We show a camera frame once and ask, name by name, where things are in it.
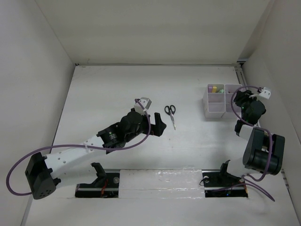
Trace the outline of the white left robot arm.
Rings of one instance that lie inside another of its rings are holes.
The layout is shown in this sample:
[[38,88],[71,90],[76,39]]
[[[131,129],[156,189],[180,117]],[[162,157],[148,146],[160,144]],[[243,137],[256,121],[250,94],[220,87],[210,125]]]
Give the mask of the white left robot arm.
[[161,136],[157,127],[164,126],[164,123],[158,113],[155,114],[155,122],[151,124],[150,115],[146,111],[140,113],[132,109],[119,122],[99,131],[81,145],[61,145],[63,150],[46,155],[37,151],[30,157],[25,170],[33,198],[40,200],[60,187],[77,184],[78,179],[87,174],[93,186],[103,186],[107,174],[100,163],[91,162],[90,167],[83,171],[75,167],[101,155],[127,150],[126,143],[140,134],[147,137]]

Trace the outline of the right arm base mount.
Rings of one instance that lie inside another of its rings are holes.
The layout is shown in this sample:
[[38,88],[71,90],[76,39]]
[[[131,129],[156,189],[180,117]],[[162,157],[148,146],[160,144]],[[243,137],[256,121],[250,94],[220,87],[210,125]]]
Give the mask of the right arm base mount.
[[220,169],[202,170],[202,179],[199,183],[204,187],[206,198],[248,198],[246,187],[241,185],[240,178],[227,172],[229,160],[223,163]]

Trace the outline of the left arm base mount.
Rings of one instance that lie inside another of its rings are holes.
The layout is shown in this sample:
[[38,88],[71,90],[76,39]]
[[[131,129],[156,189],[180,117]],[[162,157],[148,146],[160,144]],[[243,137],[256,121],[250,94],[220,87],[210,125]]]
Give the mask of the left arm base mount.
[[76,198],[118,198],[120,170],[104,170],[100,163],[93,162],[96,179],[91,183],[77,184]]

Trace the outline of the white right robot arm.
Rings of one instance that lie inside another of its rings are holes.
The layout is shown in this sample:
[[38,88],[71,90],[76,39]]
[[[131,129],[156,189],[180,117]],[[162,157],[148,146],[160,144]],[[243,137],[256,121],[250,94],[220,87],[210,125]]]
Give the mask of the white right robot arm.
[[259,173],[280,172],[285,138],[256,126],[264,105],[250,91],[205,92],[200,103],[192,98],[174,101],[173,126],[160,143],[152,143],[157,162],[167,169],[187,165],[208,173],[210,182],[224,186]]

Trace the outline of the black handled scissors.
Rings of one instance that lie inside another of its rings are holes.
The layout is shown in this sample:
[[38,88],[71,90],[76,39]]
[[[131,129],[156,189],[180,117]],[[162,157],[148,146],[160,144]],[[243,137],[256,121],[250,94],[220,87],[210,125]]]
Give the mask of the black handled scissors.
[[174,114],[176,111],[176,107],[174,105],[166,105],[164,110],[165,110],[165,113],[170,116],[173,128],[174,128],[174,130],[176,130],[175,121],[174,121]]

